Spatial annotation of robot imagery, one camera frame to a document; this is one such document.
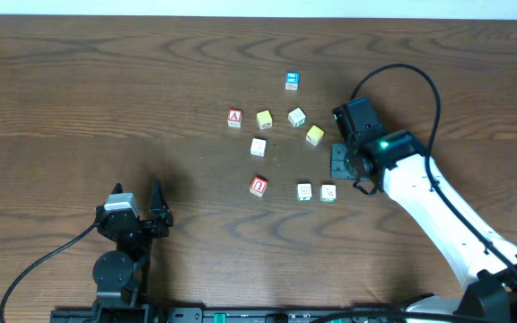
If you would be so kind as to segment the red U block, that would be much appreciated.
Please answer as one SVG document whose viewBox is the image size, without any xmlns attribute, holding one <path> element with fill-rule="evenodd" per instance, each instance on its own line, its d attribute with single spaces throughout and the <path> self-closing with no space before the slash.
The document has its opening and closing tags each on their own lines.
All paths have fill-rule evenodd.
<svg viewBox="0 0 517 323">
<path fill-rule="evenodd" d="M 263 197 L 267 189 L 268 182 L 261 177 L 254 177 L 250 183 L 250 193 Z"/>
</svg>

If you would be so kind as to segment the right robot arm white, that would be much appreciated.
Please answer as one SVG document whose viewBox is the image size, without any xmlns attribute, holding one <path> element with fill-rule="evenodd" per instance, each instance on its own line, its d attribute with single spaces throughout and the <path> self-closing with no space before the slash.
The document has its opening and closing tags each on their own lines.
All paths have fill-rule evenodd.
<svg viewBox="0 0 517 323">
<path fill-rule="evenodd" d="M 401 317 L 449 322 L 460 317 L 517 322 L 517 246 L 491 228 L 449 184 L 407 130 L 343 131 L 332 148 L 334 170 L 354 183 L 371 181 L 404 208 L 442 253 L 463 295 L 408 304 Z"/>
</svg>

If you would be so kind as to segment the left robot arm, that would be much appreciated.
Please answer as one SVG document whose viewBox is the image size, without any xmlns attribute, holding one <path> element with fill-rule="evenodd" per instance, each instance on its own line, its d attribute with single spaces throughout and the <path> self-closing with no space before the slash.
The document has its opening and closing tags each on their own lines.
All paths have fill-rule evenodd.
<svg viewBox="0 0 517 323">
<path fill-rule="evenodd" d="M 117 184 L 104 204 L 96 207 L 94 227 L 116 248 L 95 262 L 92 277 L 97 285 L 92 322 L 165 322 L 167 315 L 146 296 L 153 240 L 169 235 L 173 216 L 162 195 L 159 180 L 153 183 L 151 219 L 141 219 L 133 194 Z"/>
</svg>

